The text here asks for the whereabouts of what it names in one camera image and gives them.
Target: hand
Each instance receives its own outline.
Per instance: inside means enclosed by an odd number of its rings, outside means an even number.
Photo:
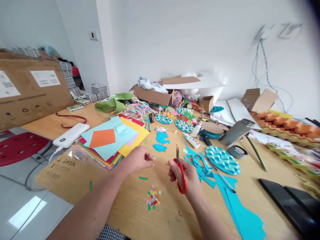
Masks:
[[[201,183],[200,183],[195,166],[193,166],[192,164],[186,162],[181,158],[179,159],[182,164],[182,167],[184,170],[184,176],[187,182],[187,193],[186,193],[187,199],[191,201],[192,198],[194,197],[199,197],[199,196],[202,197],[203,191],[202,191]],[[170,170],[168,173],[170,177],[170,181],[174,182],[175,180],[178,180],[178,183],[181,189],[183,189],[183,181],[182,181],[182,174],[181,174],[180,168],[172,159],[168,161],[168,164],[170,166]]]
[[[121,160],[117,167],[118,171],[125,173],[126,175],[139,172],[143,168],[150,168],[153,166],[153,157],[148,149],[137,146],[135,147],[127,157]]]

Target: orange paper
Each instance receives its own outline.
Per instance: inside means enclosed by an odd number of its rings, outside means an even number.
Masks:
[[[94,131],[89,148],[101,147],[116,142],[114,129]]]

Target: thermos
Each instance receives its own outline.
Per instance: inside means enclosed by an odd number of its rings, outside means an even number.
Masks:
[[[219,142],[226,147],[232,146],[236,141],[246,135],[253,126],[254,122],[248,119],[242,119],[236,122],[220,139]]]

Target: glue bottle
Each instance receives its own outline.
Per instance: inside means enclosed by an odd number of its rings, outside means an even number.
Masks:
[[[191,136],[189,136],[186,133],[183,133],[185,136],[187,136],[187,141],[194,147],[194,148],[198,148],[200,147],[200,144]]]
[[[202,121],[200,121],[199,124],[197,126],[195,126],[195,128],[193,129],[193,131],[191,133],[191,137],[196,137],[197,136],[197,134],[200,131],[201,124],[202,124]]]

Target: scissors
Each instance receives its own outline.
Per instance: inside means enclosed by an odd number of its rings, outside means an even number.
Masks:
[[[178,182],[179,192],[181,194],[186,194],[186,192],[187,192],[187,182],[186,182],[186,177],[184,176],[184,170],[183,170],[182,164],[181,164],[180,159],[179,159],[179,147],[178,146],[177,146],[177,157],[174,159],[174,162],[176,164],[178,164],[178,167],[180,168],[181,174],[182,174],[183,190],[181,190],[181,187],[180,187],[179,182]]]

